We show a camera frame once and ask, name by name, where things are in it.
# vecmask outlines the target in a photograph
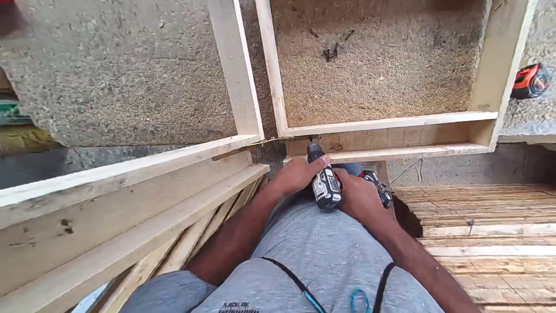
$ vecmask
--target black drawstring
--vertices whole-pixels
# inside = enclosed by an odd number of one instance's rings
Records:
[[[386,289],[386,280],[390,276],[390,272],[394,268],[395,264],[392,262],[386,266],[383,275],[380,278],[379,288],[376,291],[375,305],[373,306],[373,313],[380,312],[380,306],[382,305],[382,299],[384,298],[384,290]]]
[[[307,297],[309,302],[311,302],[313,307],[315,307],[315,309],[319,313],[326,313],[326,311],[324,310],[322,305],[317,301],[315,296],[312,295],[312,293],[309,291],[309,289],[307,289],[307,287],[299,280],[299,278],[297,276],[295,276],[295,274],[292,271],[290,271],[289,268],[287,268],[285,265],[278,262],[277,260],[273,260],[273,259],[267,258],[267,257],[261,257],[261,258],[263,260],[267,260],[269,262],[274,263],[277,267],[279,267],[282,271],[284,271],[288,276],[290,276],[290,278],[298,286],[299,290],[301,290],[301,292],[305,295],[305,297]],[[373,313],[379,313],[380,312],[380,306],[382,305],[382,300],[384,298],[384,289],[386,289],[386,281],[388,280],[388,276],[390,275],[390,272],[392,271],[394,266],[395,266],[395,264],[392,262],[392,263],[388,264],[386,266],[386,268],[384,269],[383,275],[380,278],[379,287],[376,291],[376,298],[375,298],[375,304],[373,306]]]

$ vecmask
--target forearm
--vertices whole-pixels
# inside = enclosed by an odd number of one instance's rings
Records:
[[[273,181],[266,184],[242,210],[211,236],[187,269],[208,283],[216,286],[222,284],[255,249],[272,209],[284,196],[277,189]]]
[[[369,214],[362,222],[386,247],[396,265],[413,275],[446,313],[479,312],[453,276],[393,219],[381,217],[376,223],[373,218],[377,216]]]

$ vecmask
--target man's left hand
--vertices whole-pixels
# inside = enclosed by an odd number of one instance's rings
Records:
[[[304,158],[295,158],[282,168],[273,180],[275,188],[288,195],[298,192],[311,183],[312,178],[330,164],[328,156],[323,155],[313,163],[307,163]]]

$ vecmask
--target orange tape measure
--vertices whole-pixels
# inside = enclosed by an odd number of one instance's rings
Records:
[[[540,63],[523,67],[515,76],[512,98],[530,99],[543,94],[549,86],[548,74]]]

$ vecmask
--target wooden box frame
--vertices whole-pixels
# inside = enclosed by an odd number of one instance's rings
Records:
[[[319,140],[333,163],[493,152],[536,2],[493,0],[487,8],[490,15],[468,111],[291,128],[286,119],[270,1],[256,0],[279,137],[324,134]],[[439,130],[428,126],[450,123],[453,126],[466,123],[465,138],[450,141],[444,134],[440,140],[436,138]],[[421,132],[419,140],[406,138],[406,133],[416,131]],[[385,139],[386,144],[373,147],[376,137]],[[307,143],[307,140],[288,143],[285,162],[295,156],[304,157],[303,149]]]
[[[264,139],[239,2],[208,10],[237,135],[0,190],[1,312],[70,309],[269,171],[238,150]]]

